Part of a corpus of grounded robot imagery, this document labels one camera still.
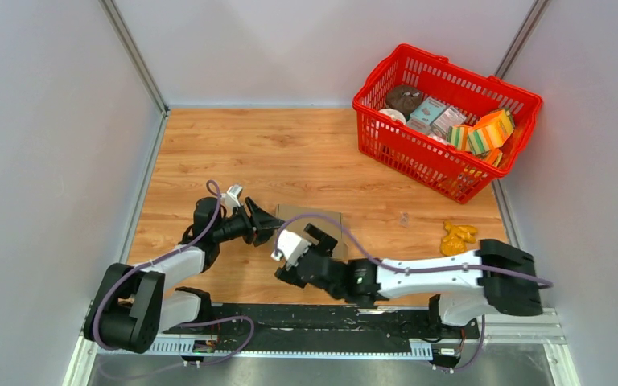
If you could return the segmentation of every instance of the metal frame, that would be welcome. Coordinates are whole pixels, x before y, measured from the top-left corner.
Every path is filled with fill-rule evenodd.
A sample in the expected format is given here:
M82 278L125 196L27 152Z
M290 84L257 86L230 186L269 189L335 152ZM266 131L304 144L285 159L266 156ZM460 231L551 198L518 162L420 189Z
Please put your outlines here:
M138 223L138 218L141 213L143 202L146 198L146 192L148 185L150 183L150 177L152 176L152 170L155 166L155 161L157 159L157 155L159 152L159 147L162 143L164 130L167 125L167 119L169 116L170 106L166 104L164 101L162 94L160 93L155 80L152 75L148 71L148 68L143 61L136 44L131 38L131 34L124 24L122 16L115 4L114 0L99 0L101 5L103 6L106 14L108 15L108 19L113 24L119 39L122 41L125 49L127 50L134 66L137 69L138 74L141 76L146 89L150 93L153 101L159 111L163 113L163 120L160 124L159 131L155 136L155 142L153 145L153 149L150 153L150 158L146 165L144 178L142 181L142 185L138 194L136 206L134 207L134 213L131 217L131 220L128 224L126 239L122 247L122 252L120 255L120 261L126 261L126 258L129 255L129 250L131 246L131 242L134 238L134 232L136 230L136 226ZM532 5L529 13L526 15L524 22L521 25L520 30L516 33L515 38L513 39L509 49L505 53L501 64L496 70L495 75L498 77L503 77L509 70L510 66L513 64L513 61L519 55L520 50L524 46L526 40L529 38L530 33L534 30L538 20L543 15L543 12L548 5L550 0L535 0ZM511 215L511 210L509 206L509 202L506 198L506 194L504 188L501 186L501 181L495 180L492 183L492 188L494 190L494 195L496 197L496 201L499 206L499 210L501 213L501 218L503 220L506 235L509 238L509 242L512 245L520 247L519 235L515 229L515 224L513 222L513 217ZM383 310L392 310L392 309L406 309L406 308L421 308L424 309L426 307L396 307L396 306L383 306L379 307L379 310L368 310L367 312L378 313ZM550 364L551 375L554 380L554 384L556 386L561 385L579 385L579 379L576 374L576 370L574 368L574 364L572 363L572 359L570 356L570 351L567 346L567 341L565 340L565 336L562 333L562 329L560 326L560 322L558 320L558 316L554 309L544 310L544 315L534 317L534 318L514 318L505 315L488 315L487 325L485 331L485 341L490 344L512 344L512 343L532 343L532 344L541 344L544 347L544 351L547 355ZM160 335L161 339L174 339L173 336L164 336ZM196 338L195 335L189 336L179 336L176 338L180 339L190 339L193 340ZM451 343L452 339L444 339L440 343ZM424 349L418 347L419 343L412 342L412 352L413 355L404 355L404 357L412 357L415 358L416 351L415 349ZM171 349L178 348L180 346L171 346ZM173 350L170 352L162 351L155 352L154 354L161 355L180 355L180 352L174 352ZM111 351L114 354L122 354L121 351ZM99 353L98 347L96 344L89 342L84 339L83 336L80 336L77 340L77 344L75 347L75 351L73 353L72 359L68 366L68 373L64 379L64 385L67 386L85 386L91 375L91 370L93 368L93 362L95 360L96 354ZM253 356L253 357L262 357L262 358L293 358L293 357L302 357L302 358L325 358L327 353L296 353L296 352L250 352L243 354L244 356ZM388 356L388 358L380 358L380 357L372 357L371 355L350 355L350 353L343 353L343 355L335 355L336 358L349 358L349 359L396 359L397 357Z

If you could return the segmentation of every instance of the wooden tabletop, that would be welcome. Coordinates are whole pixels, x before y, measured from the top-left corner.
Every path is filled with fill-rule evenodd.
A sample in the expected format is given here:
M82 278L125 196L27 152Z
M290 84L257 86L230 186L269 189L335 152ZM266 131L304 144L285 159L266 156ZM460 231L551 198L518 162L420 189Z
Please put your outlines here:
M241 184L243 196L270 213L280 203L341 212L375 257L440 257L444 220L477 227L479 238L506 239L490 187L461 205L363 155L351 109L178 109L167 123L129 264L179 243L196 201L208 196L208 179L222 191ZM407 226L400 223L402 213ZM361 257L347 245L349 258ZM279 263L270 250L271 243L223 243L210 270L182 285L209 292L214 302L343 303L309 285L300 289L276 279ZM386 304L425 306L429 296Z

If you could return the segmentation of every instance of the gray floor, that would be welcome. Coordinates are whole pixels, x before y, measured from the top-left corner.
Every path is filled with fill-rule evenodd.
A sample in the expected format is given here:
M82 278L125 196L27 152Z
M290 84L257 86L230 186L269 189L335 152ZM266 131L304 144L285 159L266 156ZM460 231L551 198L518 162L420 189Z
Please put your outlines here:
M470 356L475 346L466 346ZM89 385L516 385L550 386L553 380L540 345L488 345L474 366L467 371L443 374L428 363L359 359L256 359L235 358L205 368L175 368L138 380L111 380L111 376L136 376L179 362L172 356L107 355L97 357Z

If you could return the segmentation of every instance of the red basket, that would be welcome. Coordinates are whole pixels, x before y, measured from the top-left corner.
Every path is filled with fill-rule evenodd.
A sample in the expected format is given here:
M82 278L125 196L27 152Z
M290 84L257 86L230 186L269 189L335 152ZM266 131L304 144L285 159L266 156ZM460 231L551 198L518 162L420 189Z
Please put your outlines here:
M400 84L419 89L423 99L434 97L456 107L468 117L469 125L493 110L509 109L515 132L501 147L501 163L489 165L379 113L385 107L387 92ZM399 45L375 67L353 101L361 153L459 203L466 203L492 180L508 174L532 135L542 104L536 94L495 76L464 70L443 56L408 44Z

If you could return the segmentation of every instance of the brown box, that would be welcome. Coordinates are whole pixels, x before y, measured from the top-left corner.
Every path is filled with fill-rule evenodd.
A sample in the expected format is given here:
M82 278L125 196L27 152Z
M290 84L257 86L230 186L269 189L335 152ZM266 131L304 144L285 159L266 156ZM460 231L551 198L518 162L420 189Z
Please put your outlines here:
M276 208L276 217L281 220L289 220L291 217L295 217L296 215L301 215L303 213L319 213L322 215L326 215L331 219L334 219L338 223L342 224L342 213L336 211L325 211L323 209L316 209L313 207L296 207L295 205L287 205L287 204L279 204ZM337 240L337 246L333 250L332 256L337 260L342 259L347 256L347 245L344 244L344 240L342 238L342 229L336 227L335 225L327 222L323 219L318 218L306 218L297 220L294 223L290 224L287 230L291 232L295 232L303 238L315 242L315 240L307 235L304 232L304 227L307 224L312 223L318 229L326 232L332 238Z

